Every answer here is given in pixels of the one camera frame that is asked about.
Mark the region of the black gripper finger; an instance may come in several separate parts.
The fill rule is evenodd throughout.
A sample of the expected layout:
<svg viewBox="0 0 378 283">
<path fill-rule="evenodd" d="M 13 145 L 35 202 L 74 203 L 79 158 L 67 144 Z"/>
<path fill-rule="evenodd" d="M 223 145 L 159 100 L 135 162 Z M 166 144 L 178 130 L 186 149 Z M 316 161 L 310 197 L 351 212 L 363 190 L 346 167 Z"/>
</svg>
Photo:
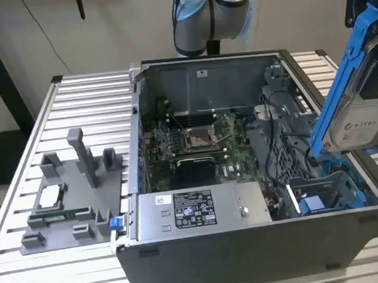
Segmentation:
<svg viewBox="0 0 378 283">
<path fill-rule="evenodd" d="M 364 63 L 365 74 L 359 91 L 362 99 L 378 98 L 378 55 L 369 57 Z"/>
</svg>

